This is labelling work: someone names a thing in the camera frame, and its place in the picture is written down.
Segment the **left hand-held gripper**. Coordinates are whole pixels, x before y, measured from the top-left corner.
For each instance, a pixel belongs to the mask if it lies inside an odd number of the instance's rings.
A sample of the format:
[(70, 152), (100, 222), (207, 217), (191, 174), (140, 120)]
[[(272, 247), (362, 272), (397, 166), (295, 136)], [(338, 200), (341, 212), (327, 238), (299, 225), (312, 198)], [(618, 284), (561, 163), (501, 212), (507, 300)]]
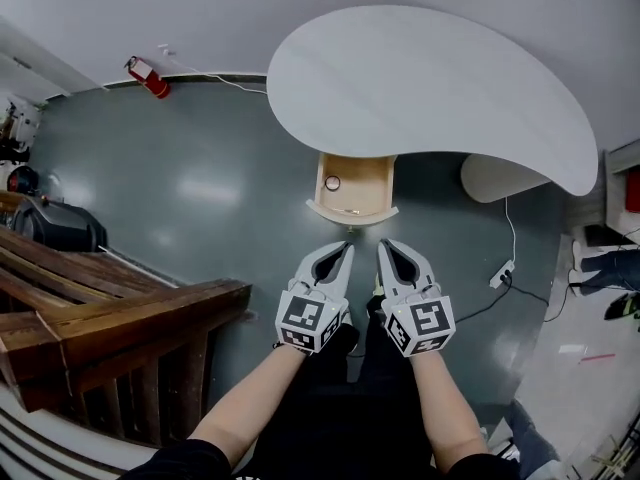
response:
[(347, 241), (324, 245), (305, 256), (281, 293), (275, 328), (278, 342), (307, 355), (319, 353), (349, 312), (347, 291), (355, 247)]

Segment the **dark wooden stair railing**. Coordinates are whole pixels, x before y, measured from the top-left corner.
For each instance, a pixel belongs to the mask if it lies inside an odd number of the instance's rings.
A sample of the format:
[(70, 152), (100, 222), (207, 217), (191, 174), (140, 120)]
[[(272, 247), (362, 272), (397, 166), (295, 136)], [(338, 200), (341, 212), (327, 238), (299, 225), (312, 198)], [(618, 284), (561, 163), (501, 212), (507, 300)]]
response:
[(241, 317), (249, 284), (170, 287), (104, 252), (40, 242), (52, 203), (0, 190), (0, 386), (151, 446), (186, 438), (208, 398), (214, 338)]

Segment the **white kidney-shaped desk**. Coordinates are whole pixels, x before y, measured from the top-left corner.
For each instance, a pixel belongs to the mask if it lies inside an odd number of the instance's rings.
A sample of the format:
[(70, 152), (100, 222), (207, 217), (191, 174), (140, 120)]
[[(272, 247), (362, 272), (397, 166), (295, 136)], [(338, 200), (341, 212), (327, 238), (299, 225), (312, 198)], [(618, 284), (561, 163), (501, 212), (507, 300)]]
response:
[(267, 72), (283, 128), (323, 153), (374, 158), (461, 153), (481, 203), (554, 183), (583, 196), (598, 150), (573, 94), (501, 34), (408, 6), (331, 12), (292, 32)]

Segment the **white power strip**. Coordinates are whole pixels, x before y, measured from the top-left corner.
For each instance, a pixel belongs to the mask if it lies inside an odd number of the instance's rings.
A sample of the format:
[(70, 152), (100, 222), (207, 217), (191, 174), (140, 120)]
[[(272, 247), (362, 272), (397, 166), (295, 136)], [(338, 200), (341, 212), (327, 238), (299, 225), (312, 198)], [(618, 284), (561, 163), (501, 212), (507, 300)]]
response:
[(508, 260), (504, 265), (491, 277), (489, 286), (498, 289), (501, 285), (510, 281), (515, 270), (515, 264), (512, 260)]

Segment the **person's left forearm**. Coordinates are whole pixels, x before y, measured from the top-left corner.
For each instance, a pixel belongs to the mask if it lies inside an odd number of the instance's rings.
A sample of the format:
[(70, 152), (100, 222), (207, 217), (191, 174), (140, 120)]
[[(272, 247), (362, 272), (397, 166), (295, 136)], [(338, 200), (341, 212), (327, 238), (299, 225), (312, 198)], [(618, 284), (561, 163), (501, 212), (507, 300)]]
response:
[(289, 345), (273, 349), (214, 405), (189, 438), (216, 446), (237, 466), (274, 416), (305, 359)]

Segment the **large white wooden drawer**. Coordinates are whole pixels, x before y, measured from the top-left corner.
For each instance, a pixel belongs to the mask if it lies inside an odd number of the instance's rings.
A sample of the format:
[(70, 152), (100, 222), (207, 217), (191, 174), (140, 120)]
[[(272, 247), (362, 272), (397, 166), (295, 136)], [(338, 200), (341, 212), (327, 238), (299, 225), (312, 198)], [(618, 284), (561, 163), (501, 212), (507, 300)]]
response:
[[(396, 156), (356, 158), (321, 153), (315, 193), (307, 206), (320, 217), (349, 229), (380, 224), (399, 213), (393, 204)], [(354, 209), (363, 216), (330, 208)]]

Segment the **person's right forearm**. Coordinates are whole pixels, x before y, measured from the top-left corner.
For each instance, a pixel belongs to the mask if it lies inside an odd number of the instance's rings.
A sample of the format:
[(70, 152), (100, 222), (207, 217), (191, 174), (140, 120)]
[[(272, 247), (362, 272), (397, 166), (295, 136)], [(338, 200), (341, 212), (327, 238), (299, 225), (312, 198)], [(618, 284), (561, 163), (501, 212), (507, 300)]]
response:
[(423, 425), (435, 463), (448, 473), (462, 459), (489, 450), (478, 420), (438, 352), (413, 356)]

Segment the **white equipment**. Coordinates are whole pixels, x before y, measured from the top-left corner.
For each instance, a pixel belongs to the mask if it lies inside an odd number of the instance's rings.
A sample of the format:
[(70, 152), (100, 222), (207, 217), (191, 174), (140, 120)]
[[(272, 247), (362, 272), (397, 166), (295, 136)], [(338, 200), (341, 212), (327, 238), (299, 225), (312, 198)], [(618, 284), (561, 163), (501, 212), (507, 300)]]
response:
[(7, 101), (3, 136), (23, 148), (32, 146), (40, 125), (41, 111), (32, 102), (15, 95), (9, 95)]

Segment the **red box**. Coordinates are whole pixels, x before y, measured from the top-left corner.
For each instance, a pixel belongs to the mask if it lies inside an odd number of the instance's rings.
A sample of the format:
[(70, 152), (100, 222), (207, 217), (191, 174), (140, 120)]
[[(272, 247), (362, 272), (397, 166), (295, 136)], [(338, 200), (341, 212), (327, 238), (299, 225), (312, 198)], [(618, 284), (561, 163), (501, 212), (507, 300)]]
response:
[(640, 214), (640, 170), (630, 170), (627, 175), (625, 209)]

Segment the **black rounded appliance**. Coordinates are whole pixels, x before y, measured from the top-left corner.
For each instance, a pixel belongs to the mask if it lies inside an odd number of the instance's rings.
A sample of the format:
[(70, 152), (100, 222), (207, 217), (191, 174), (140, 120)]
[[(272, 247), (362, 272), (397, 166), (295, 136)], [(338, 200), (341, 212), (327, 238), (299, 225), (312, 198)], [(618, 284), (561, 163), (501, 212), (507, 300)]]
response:
[(12, 231), (61, 252), (98, 252), (108, 245), (104, 226), (83, 208), (27, 198), (14, 213)]

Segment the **red black round object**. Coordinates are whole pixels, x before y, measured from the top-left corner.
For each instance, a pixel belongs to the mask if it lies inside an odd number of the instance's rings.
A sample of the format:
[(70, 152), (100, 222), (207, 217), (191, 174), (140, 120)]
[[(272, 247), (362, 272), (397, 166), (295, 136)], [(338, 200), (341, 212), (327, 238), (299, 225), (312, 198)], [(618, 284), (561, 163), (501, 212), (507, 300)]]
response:
[(21, 165), (8, 176), (6, 188), (9, 192), (33, 195), (38, 190), (39, 175), (31, 167)]

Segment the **red fire extinguisher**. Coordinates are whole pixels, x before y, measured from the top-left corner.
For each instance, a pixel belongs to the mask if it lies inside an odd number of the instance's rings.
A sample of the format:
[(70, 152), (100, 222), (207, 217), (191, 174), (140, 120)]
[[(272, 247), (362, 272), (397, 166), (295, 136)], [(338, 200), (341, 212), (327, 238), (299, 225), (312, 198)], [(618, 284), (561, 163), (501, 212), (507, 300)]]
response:
[(128, 74), (158, 99), (166, 98), (170, 86), (144, 59), (131, 56), (125, 64)]

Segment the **person's black shirt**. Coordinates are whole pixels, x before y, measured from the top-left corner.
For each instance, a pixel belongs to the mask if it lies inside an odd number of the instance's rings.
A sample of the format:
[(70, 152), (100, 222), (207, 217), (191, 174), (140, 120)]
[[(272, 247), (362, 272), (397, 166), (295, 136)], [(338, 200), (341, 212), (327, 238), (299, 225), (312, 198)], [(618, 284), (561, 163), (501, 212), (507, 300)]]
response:
[(416, 397), (307, 394), (283, 401), (239, 470), (219, 448), (189, 439), (119, 480), (518, 480), (517, 467), (492, 454), (445, 473), (431, 459)]

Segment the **gray wooden shelf cabinet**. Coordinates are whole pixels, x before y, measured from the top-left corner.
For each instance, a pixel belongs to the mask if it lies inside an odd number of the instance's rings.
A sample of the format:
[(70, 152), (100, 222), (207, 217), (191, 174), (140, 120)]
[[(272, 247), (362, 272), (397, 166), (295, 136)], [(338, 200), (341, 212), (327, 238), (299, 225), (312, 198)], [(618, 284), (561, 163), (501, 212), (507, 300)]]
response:
[(605, 223), (613, 231), (640, 246), (640, 213), (626, 210), (627, 178), (640, 167), (640, 138), (613, 151), (604, 152)]

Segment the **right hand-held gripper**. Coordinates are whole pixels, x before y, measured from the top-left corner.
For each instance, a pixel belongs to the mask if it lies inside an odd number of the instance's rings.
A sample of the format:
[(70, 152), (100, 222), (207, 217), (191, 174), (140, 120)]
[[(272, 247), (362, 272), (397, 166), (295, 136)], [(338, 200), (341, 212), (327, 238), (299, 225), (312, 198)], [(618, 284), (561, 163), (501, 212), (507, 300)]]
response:
[(380, 241), (377, 258), (383, 329), (391, 342), (403, 357), (441, 350), (454, 335), (454, 315), (429, 261), (388, 238)]

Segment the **person's black trousers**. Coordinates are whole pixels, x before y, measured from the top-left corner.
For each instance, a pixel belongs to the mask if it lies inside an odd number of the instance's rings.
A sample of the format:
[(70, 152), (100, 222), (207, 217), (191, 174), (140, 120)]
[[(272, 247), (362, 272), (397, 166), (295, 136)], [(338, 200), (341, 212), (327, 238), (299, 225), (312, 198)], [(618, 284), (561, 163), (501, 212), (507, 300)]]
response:
[(356, 382), (347, 381), (347, 355), (357, 346), (360, 333), (343, 323), (320, 353), (305, 359), (290, 386), (296, 396), (356, 395), (373, 399), (416, 402), (412, 367), (396, 348), (382, 324), (383, 295), (373, 296), (366, 309), (369, 322), (365, 356)]

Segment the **black neon green object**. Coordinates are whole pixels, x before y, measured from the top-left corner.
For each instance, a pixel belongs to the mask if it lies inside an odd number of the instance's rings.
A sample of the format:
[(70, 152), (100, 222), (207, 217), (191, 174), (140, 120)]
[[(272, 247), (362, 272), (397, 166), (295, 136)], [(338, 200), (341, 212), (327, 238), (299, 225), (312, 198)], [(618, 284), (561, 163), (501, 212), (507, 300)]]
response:
[(606, 309), (605, 321), (612, 321), (632, 316), (640, 320), (640, 292), (625, 294), (614, 300)]

